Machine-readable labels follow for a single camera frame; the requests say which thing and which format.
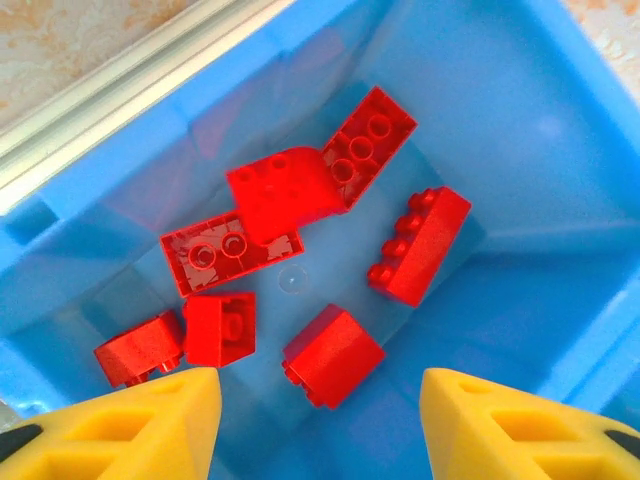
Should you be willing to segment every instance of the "red lego brick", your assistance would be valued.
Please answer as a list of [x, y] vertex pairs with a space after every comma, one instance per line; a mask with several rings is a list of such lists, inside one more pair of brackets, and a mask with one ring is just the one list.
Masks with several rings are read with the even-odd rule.
[[396, 222], [396, 237], [369, 269], [369, 285], [414, 308], [420, 305], [470, 210], [471, 203], [447, 187], [412, 195], [409, 213]]
[[322, 154], [350, 210], [417, 123], [379, 87], [374, 87], [329, 140]]
[[282, 366], [314, 406], [334, 409], [384, 356], [349, 312], [330, 304], [285, 347]]
[[255, 352], [254, 293], [189, 297], [183, 313], [187, 321], [187, 362], [224, 367]]
[[186, 297], [304, 251], [298, 232], [269, 244], [247, 238], [236, 212], [163, 235], [160, 244], [180, 295]]
[[149, 374], [173, 370], [180, 364], [184, 331], [176, 315], [166, 311], [113, 337], [95, 354], [112, 387], [147, 381]]
[[227, 173], [242, 225], [258, 243], [343, 210], [319, 150], [296, 147]]

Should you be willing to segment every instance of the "plastic toy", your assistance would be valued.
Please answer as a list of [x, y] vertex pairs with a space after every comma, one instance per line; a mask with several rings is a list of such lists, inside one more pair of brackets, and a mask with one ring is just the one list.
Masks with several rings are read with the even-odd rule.
[[344, 209], [319, 150], [296, 147], [227, 173], [249, 237], [265, 243]]
[[420, 412], [435, 480], [640, 478], [640, 432], [480, 378], [427, 370]]
[[379, 87], [374, 87], [322, 151], [349, 211], [417, 123]]
[[213, 368], [103, 395], [0, 435], [0, 478], [204, 480], [221, 409]]
[[193, 296], [183, 308], [184, 350], [195, 365], [224, 367], [256, 349], [256, 296], [225, 293]]
[[471, 204], [447, 187], [412, 195], [409, 213], [396, 222], [396, 237], [369, 269], [369, 285], [414, 308], [420, 305], [469, 210]]
[[173, 370], [180, 364], [184, 331], [169, 310], [113, 337], [95, 354], [112, 387], [146, 382], [149, 374]]
[[285, 347], [282, 366], [314, 406], [334, 409], [384, 356], [349, 312], [330, 304]]
[[304, 251], [296, 231], [269, 244], [252, 242], [247, 238], [236, 212], [163, 235], [160, 243], [183, 297]]

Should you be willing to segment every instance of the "blue container wall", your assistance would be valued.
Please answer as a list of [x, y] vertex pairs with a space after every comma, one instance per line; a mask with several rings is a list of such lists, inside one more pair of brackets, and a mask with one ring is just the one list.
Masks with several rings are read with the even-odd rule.
[[[181, 304], [157, 236], [233, 208], [225, 170], [321, 146], [376, 84], [419, 122], [410, 141], [304, 255], [223, 288], [258, 294], [258, 351], [220, 372], [212, 475], [427, 476], [429, 366], [638, 422], [640, 115], [546, 0], [299, 0], [96, 147], [0, 230], [0, 397], [32, 415], [107, 393], [93, 348]], [[413, 311], [364, 272], [441, 183], [473, 218]], [[328, 302], [388, 355], [335, 412], [279, 365]]]

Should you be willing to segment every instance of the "red duplo block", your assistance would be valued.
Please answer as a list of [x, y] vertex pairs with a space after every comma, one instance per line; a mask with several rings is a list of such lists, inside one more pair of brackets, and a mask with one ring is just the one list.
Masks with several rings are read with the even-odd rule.
[[224, 367], [255, 352], [254, 293], [189, 297], [183, 313], [187, 321], [187, 362]]
[[257, 244], [236, 212], [163, 235], [160, 244], [180, 295], [221, 285], [304, 251], [297, 231]]
[[396, 222], [396, 237], [369, 269], [369, 285], [414, 308], [420, 305], [470, 210], [471, 203], [447, 187], [412, 195], [409, 213]]
[[227, 173], [249, 237], [263, 243], [343, 210], [322, 154], [296, 147]]
[[282, 366], [314, 406], [334, 409], [384, 356], [349, 312], [330, 304], [285, 347]]
[[147, 381], [156, 368], [173, 370], [180, 364], [184, 332], [176, 315], [166, 311], [113, 337], [95, 354], [112, 387]]
[[322, 151], [350, 210], [417, 123], [379, 87], [374, 87]]

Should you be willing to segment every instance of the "blue plastic bin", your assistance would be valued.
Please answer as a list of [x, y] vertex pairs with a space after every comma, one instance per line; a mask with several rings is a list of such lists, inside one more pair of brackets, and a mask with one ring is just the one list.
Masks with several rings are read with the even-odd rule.
[[[425, 478], [422, 372], [443, 366], [640, 427], [640, 114], [551, 0], [299, 0], [87, 153], [0, 228], [0, 398], [28, 416], [110, 391], [93, 349], [181, 300], [159, 234], [233, 207], [225, 170], [322, 146], [380, 85], [419, 122], [258, 295], [258, 350], [221, 370], [212, 478]], [[473, 202], [417, 310], [366, 287], [414, 191]], [[282, 347], [327, 303], [388, 358], [315, 410]]]

